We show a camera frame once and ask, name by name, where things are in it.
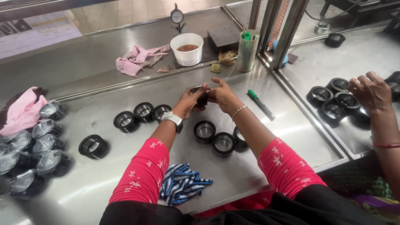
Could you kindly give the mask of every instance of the green marker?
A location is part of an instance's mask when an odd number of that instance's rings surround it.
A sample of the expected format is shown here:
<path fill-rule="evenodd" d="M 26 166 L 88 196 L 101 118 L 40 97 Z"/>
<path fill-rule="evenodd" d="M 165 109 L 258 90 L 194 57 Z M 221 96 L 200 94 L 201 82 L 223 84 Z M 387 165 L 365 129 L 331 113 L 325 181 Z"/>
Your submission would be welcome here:
<path fill-rule="evenodd" d="M 251 89 L 249 89 L 247 92 L 250 95 L 250 97 L 254 100 L 254 102 L 258 105 L 258 107 L 260 107 L 260 109 L 265 113 L 265 115 L 267 115 L 267 117 L 271 121 L 273 121 L 276 118 L 275 115 L 265 106 L 265 104 L 257 97 L 257 95 Z"/>

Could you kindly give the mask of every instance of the silver bracelet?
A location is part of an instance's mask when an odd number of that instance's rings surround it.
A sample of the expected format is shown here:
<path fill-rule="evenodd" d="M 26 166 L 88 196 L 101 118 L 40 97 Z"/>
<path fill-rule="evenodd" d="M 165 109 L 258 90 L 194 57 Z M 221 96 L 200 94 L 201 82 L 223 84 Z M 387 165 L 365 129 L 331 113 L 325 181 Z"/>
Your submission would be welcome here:
<path fill-rule="evenodd" d="M 246 107 L 247 107 L 247 105 L 243 106 L 242 108 L 238 109 L 238 110 L 235 112 L 235 114 L 233 114 L 233 116 L 232 116 L 232 123 L 233 123 L 233 118 L 235 118 L 236 114 L 237 114 L 240 110 L 242 110 L 242 109 L 244 109 L 244 108 L 246 108 Z"/>

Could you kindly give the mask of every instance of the brown oil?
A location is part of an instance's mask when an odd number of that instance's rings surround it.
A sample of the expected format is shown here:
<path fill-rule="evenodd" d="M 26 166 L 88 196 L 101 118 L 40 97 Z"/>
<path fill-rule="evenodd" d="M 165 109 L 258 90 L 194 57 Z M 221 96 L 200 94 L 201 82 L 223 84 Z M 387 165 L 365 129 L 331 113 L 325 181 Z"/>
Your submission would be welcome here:
<path fill-rule="evenodd" d="M 189 52 L 189 51 L 193 51 L 195 49 L 197 49 L 199 46 L 194 45 L 194 44 L 186 44 L 186 45 L 182 45 L 181 47 L 179 47 L 177 49 L 177 51 L 180 52 Z"/>

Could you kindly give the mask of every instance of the tiled floor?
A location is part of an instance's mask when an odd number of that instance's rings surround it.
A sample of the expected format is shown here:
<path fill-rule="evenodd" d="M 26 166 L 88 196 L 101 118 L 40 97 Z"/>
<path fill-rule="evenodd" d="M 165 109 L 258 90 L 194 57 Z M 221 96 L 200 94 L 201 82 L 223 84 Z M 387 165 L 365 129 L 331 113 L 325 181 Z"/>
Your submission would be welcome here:
<path fill-rule="evenodd" d="M 175 8 L 186 13 L 240 0 L 119 0 L 72 9 L 83 34 L 169 16 Z"/>

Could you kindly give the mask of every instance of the striped rag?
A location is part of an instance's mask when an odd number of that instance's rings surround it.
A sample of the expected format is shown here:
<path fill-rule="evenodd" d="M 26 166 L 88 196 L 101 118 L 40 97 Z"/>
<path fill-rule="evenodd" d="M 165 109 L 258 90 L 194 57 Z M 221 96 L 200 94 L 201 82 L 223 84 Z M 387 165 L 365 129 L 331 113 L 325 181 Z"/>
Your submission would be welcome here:
<path fill-rule="evenodd" d="M 181 204 L 195 195 L 201 196 L 204 185 L 213 180 L 199 178 L 199 172 L 193 172 L 189 163 L 170 165 L 160 188 L 159 198 L 169 206 Z"/>

